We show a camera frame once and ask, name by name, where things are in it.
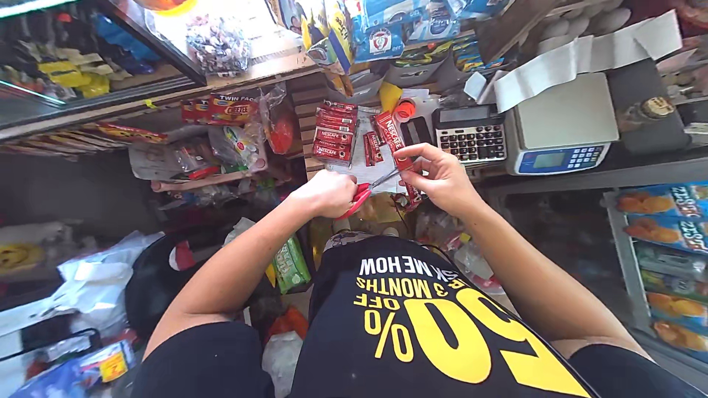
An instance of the wrapped candies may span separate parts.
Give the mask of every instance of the wrapped candies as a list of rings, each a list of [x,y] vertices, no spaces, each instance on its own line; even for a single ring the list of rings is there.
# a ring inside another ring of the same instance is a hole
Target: wrapped candies
[[[230,16],[205,14],[187,24],[187,43],[206,74],[235,76],[249,66],[251,46]]]

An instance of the right hand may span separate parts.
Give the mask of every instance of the right hand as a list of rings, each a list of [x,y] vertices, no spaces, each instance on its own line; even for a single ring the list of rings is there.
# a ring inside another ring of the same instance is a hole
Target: right hand
[[[472,187],[464,166],[452,154],[430,144],[415,144],[394,153],[394,157],[419,156],[413,171],[402,171],[403,181],[423,191],[436,206],[452,216],[464,219],[481,211],[490,210]],[[421,170],[427,176],[418,174]]]

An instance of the white paper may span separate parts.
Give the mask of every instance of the white paper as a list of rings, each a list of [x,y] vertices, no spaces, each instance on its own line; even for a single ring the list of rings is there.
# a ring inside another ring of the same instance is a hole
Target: white paper
[[[486,79],[479,72],[474,72],[464,83],[464,93],[472,97],[475,102],[479,101],[482,91],[486,86]]]
[[[487,87],[484,89],[484,91],[482,91],[482,94],[479,96],[479,100],[477,101],[477,103],[482,105],[488,103],[496,103],[496,95],[494,94],[494,83],[508,74],[509,72],[507,71],[496,71],[494,76],[491,77],[489,84],[487,84]]]
[[[426,99],[429,96],[430,96],[429,89],[403,89],[403,93],[401,94],[401,99],[413,98],[413,97],[420,97],[421,99]]]
[[[364,134],[366,132],[373,131],[369,116],[370,115],[367,113],[359,112],[359,128],[357,129],[358,134],[356,138],[356,145],[354,146],[354,153],[352,153],[351,169],[347,166],[340,166],[338,164],[326,165],[326,168],[329,171],[336,171],[340,174],[356,176],[357,183],[359,184],[372,183],[396,168],[394,158],[391,155],[391,149],[388,145],[381,147],[381,155],[384,157],[384,161],[376,163],[376,166],[366,167],[366,160],[364,158]],[[400,176],[395,176],[394,178],[391,178],[385,183],[372,189],[372,194],[381,192],[405,193],[406,187],[398,184],[400,180]]]
[[[494,83],[497,109],[504,112],[579,73],[616,69],[642,59],[658,59],[682,47],[676,13],[627,26],[600,37],[585,36],[548,51]]]

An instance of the digital weighing scale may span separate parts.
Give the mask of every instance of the digital weighing scale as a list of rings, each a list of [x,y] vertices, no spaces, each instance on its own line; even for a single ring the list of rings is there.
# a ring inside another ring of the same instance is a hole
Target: digital weighing scale
[[[603,73],[579,74],[506,112],[506,170],[547,176],[592,169],[620,134]]]

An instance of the scissors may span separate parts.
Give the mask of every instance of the scissors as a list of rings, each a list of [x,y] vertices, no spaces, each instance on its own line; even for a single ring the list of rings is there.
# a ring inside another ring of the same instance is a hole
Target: scissors
[[[356,193],[354,194],[353,202],[354,204],[352,207],[347,210],[346,213],[342,214],[341,216],[337,217],[335,220],[342,220],[343,218],[347,218],[354,214],[357,210],[359,210],[359,207],[364,204],[364,202],[371,196],[371,191],[372,189],[378,187],[379,185],[385,183],[386,181],[390,180],[391,178],[394,178],[395,176],[398,176],[401,173],[401,170],[398,170],[398,168],[391,170],[389,173],[385,174],[383,177],[379,178],[378,180],[372,182],[372,183],[363,183],[363,184],[358,184],[356,188]]]

